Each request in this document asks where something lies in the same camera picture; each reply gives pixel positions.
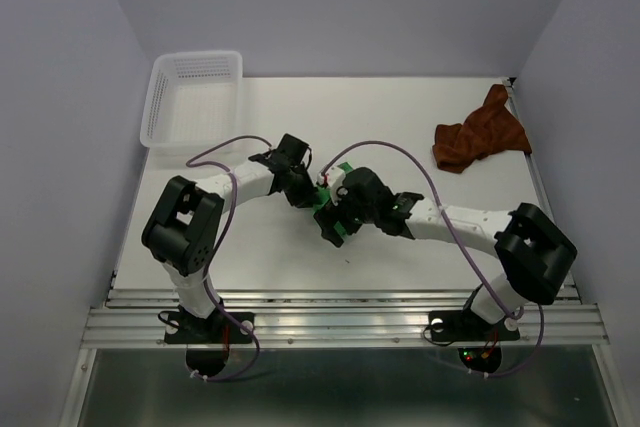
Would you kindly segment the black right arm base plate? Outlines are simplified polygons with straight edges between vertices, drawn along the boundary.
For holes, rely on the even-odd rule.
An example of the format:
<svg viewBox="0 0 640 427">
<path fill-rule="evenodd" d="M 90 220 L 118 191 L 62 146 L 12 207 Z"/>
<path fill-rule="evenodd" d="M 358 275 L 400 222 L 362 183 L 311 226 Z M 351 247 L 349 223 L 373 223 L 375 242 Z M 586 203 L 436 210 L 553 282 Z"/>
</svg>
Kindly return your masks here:
<svg viewBox="0 0 640 427">
<path fill-rule="evenodd" d="M 422 336 L 431 343 L 443 346 L 487 340 L 517 341 L 520 339 L 520 332 L 518 328 L 507 328 L 503 319 L 497 323 L 488 323 L 470 309 L 433 310 L 428 314 Z"/>
</svg>

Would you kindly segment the brown microfiber towel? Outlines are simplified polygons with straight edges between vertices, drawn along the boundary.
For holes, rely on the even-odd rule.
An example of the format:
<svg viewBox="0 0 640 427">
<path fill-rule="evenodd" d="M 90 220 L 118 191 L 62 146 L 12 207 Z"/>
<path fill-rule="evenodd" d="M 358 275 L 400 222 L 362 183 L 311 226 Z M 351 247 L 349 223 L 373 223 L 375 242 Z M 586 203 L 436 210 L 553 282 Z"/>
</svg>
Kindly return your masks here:
<svg viewBox="0 0 640 427">
<path fill-rule="evenodd" d="M 462 123 L 439 124 L 434 134 L 432 153 L 436 166 L 461 174 L 475 161 L 506 151 L 532 153 L 526 131 L 506 107 L 507 89 L 494 84 L 483 104 Z"/>
</svg>

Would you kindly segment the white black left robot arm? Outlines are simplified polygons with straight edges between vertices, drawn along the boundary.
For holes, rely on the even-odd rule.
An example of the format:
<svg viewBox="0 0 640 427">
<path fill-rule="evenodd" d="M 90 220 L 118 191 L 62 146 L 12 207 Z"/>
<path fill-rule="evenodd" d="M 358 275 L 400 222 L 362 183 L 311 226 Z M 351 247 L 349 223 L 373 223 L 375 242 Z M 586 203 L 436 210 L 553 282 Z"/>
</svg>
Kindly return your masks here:
<svg viewBox="0 0 640 427">
<path fill-rule="evenodd" d="M 254 154 L 218 175 L 191 181 L 171 178 L 164 187 L 141 236 L 152 257 L 164 267 L 190 314 L 188 329 L 199 340 L 215 339 L 223 318 L 208 273 L 223 235 L 218 232 L 224 214 L 254 199 L 281 193 L 294 208 L 310 208 L 317 198 L 305 164 L 310 146 L 290 135 L 264 153 Z"/>
</svg>

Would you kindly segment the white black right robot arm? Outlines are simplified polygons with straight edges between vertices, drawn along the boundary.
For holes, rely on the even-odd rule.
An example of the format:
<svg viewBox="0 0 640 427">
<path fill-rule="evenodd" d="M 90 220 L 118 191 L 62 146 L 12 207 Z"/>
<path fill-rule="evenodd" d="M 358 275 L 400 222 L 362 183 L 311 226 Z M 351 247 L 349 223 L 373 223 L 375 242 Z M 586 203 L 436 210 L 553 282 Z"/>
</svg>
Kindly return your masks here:
<svg viewBox="0 0 640 427">
<path fill-rule="evenodd" d="M 322 237 L 340 247 L 364 225 L 410 240 L 456 245 L 496 258 L 501 273 L 482 278 L 460 313 L 463 331 L 482 337 L 528 302 L 550 305 L 577 258 L 577 248 L 536 205 L 512 211 L 445 206 L 412 192 L 394 193 L 371 169 L 348 164 L 318 177 L 314 218 Z"/>
</svg>

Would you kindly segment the green microfiber towel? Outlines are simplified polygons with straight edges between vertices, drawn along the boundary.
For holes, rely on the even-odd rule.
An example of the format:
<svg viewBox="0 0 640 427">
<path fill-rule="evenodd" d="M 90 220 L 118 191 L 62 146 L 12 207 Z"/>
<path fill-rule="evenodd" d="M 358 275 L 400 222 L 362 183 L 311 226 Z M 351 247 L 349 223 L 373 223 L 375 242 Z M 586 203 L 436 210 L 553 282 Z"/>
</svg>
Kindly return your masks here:
<svg viewBox="0 0 640 427">
<path fill-rule="evenodd" d="M 340 201 L 343 181 L 353 168 L 344 162 L 320 173 L 316 183 L 313 218 L 321 230 L 321 237 L 335 247 L 341 247 L 347 236 L 355 234 L 360 225 L 347 216 L 346 204 Z"/>
</svg>

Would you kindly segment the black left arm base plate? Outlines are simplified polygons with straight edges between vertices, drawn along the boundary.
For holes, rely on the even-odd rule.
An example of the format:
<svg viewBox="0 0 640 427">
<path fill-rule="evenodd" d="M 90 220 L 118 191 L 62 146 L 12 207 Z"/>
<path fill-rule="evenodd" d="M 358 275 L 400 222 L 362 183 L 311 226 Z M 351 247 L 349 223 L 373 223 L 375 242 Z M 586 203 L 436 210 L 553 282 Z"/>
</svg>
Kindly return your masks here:
<svg viewBox="0 0 640 427">
<path fill-rule="evenodd" d="M 249 345 L 249 335 L 218 311 L 208 318 L 195 317 L 180 308 L 162 310 L 157 315 L 164 325 L 164 342 L 168 345 Z"/>
</svg>

